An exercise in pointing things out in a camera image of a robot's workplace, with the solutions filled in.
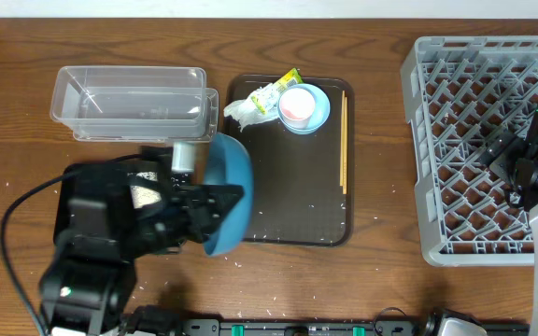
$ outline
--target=blue bowl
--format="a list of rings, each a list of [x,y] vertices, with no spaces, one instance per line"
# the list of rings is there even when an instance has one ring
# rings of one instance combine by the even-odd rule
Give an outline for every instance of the blue bowl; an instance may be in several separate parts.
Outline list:
[[[247,150],[231,136],[217,133],[209,146],[204,184],[237,185],[244,189],[244,196],[223,219],[217,231],[203,243],[209,256],[233,250],[244,238],[252,213],[253,180],[252,164]]]
[[[281,109],[279,108],[279,103],[277,103],[277,114],[279,115],[279,119],[281,120],[281,122],[283,122],[284,126],[288,129],[288,131],[296,134],[311,134],[312,132],[318,130],[319,127],[321,127],[325,123],[325,121],[327,121],[331,110],[329,98],[327,98],[327,94],[325,94],[325,92],[323,92],[321,89],[314,85],[296,84],[292,87],[289,87],[288,90],[294,88],[305,89],[313,95],[313,98],[315,98],[315,111],[310,117],[308,124],[303,129],[290,126],[284,120],[284,117],[281,113]]]

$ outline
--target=yellow snack packet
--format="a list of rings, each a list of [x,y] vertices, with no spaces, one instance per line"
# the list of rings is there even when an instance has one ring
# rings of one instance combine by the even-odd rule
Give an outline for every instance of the yellow snack packet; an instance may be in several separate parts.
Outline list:
[[[249,98],[255,106],[266,114],[279,101],[279,96],[290,86],[300,84],[303,79],[298,74],[296,68],[291,69],[286,75],[280,78],[277,82],[269,84],[264,88],[255,90],[250,94]]]

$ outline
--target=gray dish rack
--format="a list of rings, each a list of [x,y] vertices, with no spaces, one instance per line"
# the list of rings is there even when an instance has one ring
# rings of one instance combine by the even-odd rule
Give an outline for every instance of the gray dish rack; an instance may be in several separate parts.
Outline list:
[[[532,265],[527,213],[505,203],[508,187],[475,160],[506,130],[526,135],[538,107],[538,36],[421,37],[401,76],[424,259]]]

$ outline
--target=black mount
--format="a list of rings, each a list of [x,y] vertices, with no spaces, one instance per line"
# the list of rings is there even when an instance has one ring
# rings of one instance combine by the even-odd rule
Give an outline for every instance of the black mount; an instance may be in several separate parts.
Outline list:
[[[506,193],[508,205],[524,206],[526,211],[530,211],[538,204],[538,108],[525,140],[510,132],[503,133],[487,147],[478,161],[520,195],[518,203],[511,203],[509,193]]]
[[[349,320],[347,323],[327,321],[226,321],[216,319],[180,320],[178,315],[155,306],[138,307],[127,316],[119,330],[120,336],[435,336],[442,320],[454,318],[475,324],[488,336],[527,336],[529,325],[512,323],[480,324],[468,315],[437,308],[427,321],[419,322],[409,316],[398,319],[371,321]],[[458,333],[445,333],[447,336]]]

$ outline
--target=brown tray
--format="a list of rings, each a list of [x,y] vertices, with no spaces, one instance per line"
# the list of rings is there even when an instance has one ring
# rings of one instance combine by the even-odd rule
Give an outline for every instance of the brown tray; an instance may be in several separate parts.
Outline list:
[[[232,82],[228,104],[246,99],[279,76],[243,75]],[[280,120],[247,126],[232,118],[223,132],[248,150],[254,174],[254,205],[245,241],[289,245],[338,246],[352,233],[354,194],[354,91],[341,79],[304,77],[320,87],[331,104],[316,132],[298,135]],[[347,195],[339,185],[342,91],[348,103]]]

